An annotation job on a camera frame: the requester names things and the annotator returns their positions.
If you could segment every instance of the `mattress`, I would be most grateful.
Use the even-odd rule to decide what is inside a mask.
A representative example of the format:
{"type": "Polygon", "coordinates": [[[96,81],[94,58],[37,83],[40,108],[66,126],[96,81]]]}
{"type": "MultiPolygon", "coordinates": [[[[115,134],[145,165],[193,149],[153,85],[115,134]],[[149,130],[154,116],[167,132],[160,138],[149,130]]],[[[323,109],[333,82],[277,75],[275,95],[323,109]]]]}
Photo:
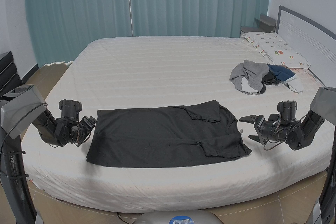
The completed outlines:
{"type": "MultiPolygon", "coordinates": [[[[266,62],[242,38],[118,37],[90,43],[73,62],[46,101],[60,117],[62,99],[82,102],[84,115],[98,109],[193,105],[217,100],[237,118],[277,113],[281,100],[296,100],[297,118],[305,115],[320,84],[297,70],[304,93],[285,85],[267,86],[249,96],[229,81],[231,70],[249,59],[266,62]]],[[[86,162],[92,138],[80,147],[52,148],[34,126],[22,147],[26,172],[51,196],[107,211],[144,213],[217,207],[259,198],[285,188],[329,165],[333,126],[325,122],[311,146],[292,151],[281,144],[270,151],[248,138],[252,124],[238,123],[252,153],[241,159],[193,167],[116,168],[86,162]]]]}

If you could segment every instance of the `white cloth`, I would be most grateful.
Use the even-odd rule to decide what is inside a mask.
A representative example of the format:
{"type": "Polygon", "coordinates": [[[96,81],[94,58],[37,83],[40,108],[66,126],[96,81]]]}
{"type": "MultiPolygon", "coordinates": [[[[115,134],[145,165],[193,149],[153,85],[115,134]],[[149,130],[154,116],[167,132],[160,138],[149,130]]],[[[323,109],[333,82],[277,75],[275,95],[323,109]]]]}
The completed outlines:
{"type": "Polygon", "coordinates": [[[287,79],[285,81],[285,84],[289,86],[289,89],[292,90],[293,92],[297,92],[297,93],[300,93],[302,94],[303,90],[304,90],[304,87],[302,85],[302,82],[299,78],[298,75],[294,75],[292,76],[291,78],[287,79]]]}
{"type": "Polygon", "coordinates": [[[255,90],[254,88],[252,88],[249,84],[249,82],[247,81],[246,77],[243,77],[241,79],[241,91],[242,92],[247,92],[251,95],[256,95],[257,94],[257,90],[255,90]]]}
{"type": "MultiPolygon", "coordinates": [[[[80,118],[97,109],[192,105],[217,100],[236,118],[277,112],[281,100],[298,103],[302,117],[320,84],[299,73],[303,94],[284,85],[267,86],[251,98],[232,87],[230,73],[244,59],[266,62],[242,38],[116,37],[90,43],[47,97],[54,117],[62,99],[83,104],[80,118]]],[[[334,130],[325,121],[312,144],[293,151],[283,143],[270,151],[248,138],[253,124],[238,122],[253,150],[231,162],[175,168],[115,168],[86,162],[90,139],[76,147],[52,148],[29,126],[22,150],[25,172],[51,196],[113,212],[210,208],[256,199],[314,175],[330,163],[334,130]]]]}

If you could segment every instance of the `black baseboard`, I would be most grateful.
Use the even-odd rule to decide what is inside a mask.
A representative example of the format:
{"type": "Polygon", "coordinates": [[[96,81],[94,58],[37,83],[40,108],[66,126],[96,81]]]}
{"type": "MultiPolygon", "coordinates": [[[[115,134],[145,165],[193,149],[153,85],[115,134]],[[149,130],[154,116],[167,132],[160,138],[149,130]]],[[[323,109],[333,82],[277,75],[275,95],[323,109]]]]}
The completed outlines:
{"type": "Polygon", "coordinates": [[[39,69],[39,66],[36,64],[21,80],[22,83],[26,83],[28,79],[39,69]]]}

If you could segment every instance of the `pile of clothes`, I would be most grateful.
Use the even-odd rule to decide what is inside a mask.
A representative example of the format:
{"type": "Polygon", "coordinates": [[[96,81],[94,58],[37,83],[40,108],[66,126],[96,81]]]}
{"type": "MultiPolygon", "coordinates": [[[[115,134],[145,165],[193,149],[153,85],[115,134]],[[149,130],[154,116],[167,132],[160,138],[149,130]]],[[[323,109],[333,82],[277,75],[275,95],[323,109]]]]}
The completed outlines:
{"type": "Polygon", "coordinates": [[[244,60],[231,72],[230,81],[234,87],[246,94],[256,95],[266,91],[265,85],[284,83],[290,90],[302,93],[300,78],[290,69],[282,65],[255,63],[244,60]]]}

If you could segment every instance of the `pillow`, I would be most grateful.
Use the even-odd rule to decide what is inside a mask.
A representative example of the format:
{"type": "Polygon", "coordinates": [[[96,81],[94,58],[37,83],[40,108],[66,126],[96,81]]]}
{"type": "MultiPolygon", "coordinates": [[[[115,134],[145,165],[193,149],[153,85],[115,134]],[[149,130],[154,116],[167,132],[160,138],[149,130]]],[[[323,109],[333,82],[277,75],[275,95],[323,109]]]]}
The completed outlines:
{"type": "Polygon", "coordinates": [[[271,64],[308,69],[310,64],[277,33],[249,32],[241,35],[271,64]]]}

